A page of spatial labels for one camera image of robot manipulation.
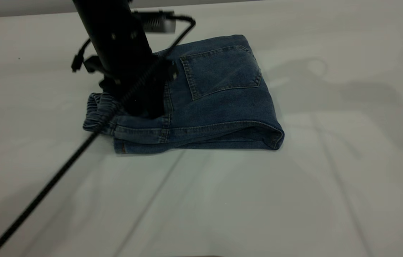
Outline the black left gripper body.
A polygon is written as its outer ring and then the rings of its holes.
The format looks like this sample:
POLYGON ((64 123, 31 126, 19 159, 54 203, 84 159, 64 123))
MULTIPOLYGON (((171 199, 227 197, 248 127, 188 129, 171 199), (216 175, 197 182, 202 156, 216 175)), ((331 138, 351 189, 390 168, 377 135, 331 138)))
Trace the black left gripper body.
POLYGON ((123 65, 116 77, 105 75, 99 86, 103 92, 120 101, 125 112, 131 116, 160 117, 165 113, 164 87, 174 81, 179 72, 174 61, 158 60, 158 57, 152 57, 144 62, 123 65), (158 64, 149 72, 155 63, 158 64))

